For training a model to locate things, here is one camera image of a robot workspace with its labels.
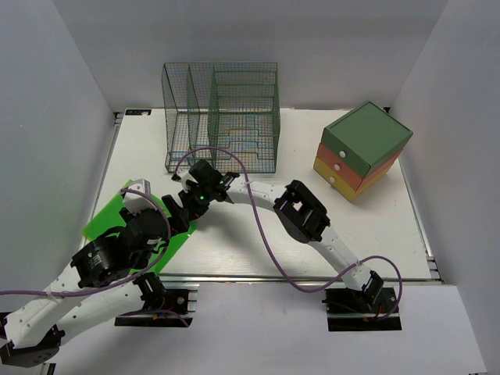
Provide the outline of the green plastic folder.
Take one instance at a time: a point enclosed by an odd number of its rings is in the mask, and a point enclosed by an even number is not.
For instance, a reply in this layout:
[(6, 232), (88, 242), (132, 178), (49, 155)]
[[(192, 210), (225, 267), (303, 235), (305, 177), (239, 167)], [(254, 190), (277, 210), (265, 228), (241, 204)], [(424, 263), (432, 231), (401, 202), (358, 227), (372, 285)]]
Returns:
[[(82, 236), (87, 241), (93, 241), (100, 234), (104, 233), (106, 230), (112, 227), (124, 227), (125, 221), (120, 216), (119, 211), (124, 207), (122, 203), (122, 197), (119, 193), (115, 193), (114, 196), (98, 210), (92, 217), (92, 219), (86, 224), (82, 230)], [(170, 240), (166, 253), (161, 257), (161, 259), (152, 268), (157, 274), (163, 271), (165, 265), (175, 256), (175, 254), (180, 250), (183, 244), (189, 239), (189, 237), (196, 231), (196, 223), (191, 222), (189, 230), (182, 234), (175, 234)]]

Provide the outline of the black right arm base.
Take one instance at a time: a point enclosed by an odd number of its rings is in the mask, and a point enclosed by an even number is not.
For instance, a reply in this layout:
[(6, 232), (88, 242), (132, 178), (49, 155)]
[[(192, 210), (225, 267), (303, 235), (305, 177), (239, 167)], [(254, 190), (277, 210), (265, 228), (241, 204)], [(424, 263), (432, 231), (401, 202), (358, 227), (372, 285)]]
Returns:
[(374, 332), (400, 331), (402, 323), (399, 307), (387, 318), (396, 303), (395, 290), (384, 287), (377, 300), (369, 305), (347, 288), (325, 290), (322, 300), (327, 313), (327, 327), (330, 332)]

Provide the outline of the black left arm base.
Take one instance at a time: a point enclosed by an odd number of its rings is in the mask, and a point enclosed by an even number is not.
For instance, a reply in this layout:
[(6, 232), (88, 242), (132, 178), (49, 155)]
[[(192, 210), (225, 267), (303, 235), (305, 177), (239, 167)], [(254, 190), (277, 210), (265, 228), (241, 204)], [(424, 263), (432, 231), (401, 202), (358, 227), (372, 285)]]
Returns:
[(134, 284), (141, 290), (143, 306), (115, 318), (115, 327), (190, 327), (196, 310), (196, 289), (165, 285), (155, 273), (143, 274)]

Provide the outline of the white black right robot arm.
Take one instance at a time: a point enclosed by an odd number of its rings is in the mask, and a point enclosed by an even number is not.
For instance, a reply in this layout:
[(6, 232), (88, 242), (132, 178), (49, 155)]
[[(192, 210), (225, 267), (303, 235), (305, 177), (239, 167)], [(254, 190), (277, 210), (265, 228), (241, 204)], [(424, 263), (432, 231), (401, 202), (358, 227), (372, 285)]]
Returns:
[(204, 159), (189, 170), (175, 171), (172, 179), (182, 185), (180, 200), (192, 220), (204, 215), (212, 201), (273, 211), (291, 238), (314, 248), (334, 268), (358, 309), (369, 312), (380, 304), (382, 278), (340, 239), (327, 208), (300, 180), (286, 185), (258, 182), (247, 173), (222, 174)]

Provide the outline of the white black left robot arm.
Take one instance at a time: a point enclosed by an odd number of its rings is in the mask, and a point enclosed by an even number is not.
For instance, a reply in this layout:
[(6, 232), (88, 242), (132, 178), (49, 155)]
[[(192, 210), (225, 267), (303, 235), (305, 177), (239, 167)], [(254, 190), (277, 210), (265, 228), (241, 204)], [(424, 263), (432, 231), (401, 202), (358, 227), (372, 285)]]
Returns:
[(192, 232), (191, 215), (172, 196), (149, 198), (126, 189), (87, 225), (87, 244), (43, 291), (1, 314), (2, 364), (30, 368), (80, 333), (118, 316), (178, 319), (188, 312), (187, 290), (166, 288), (157, 263)]

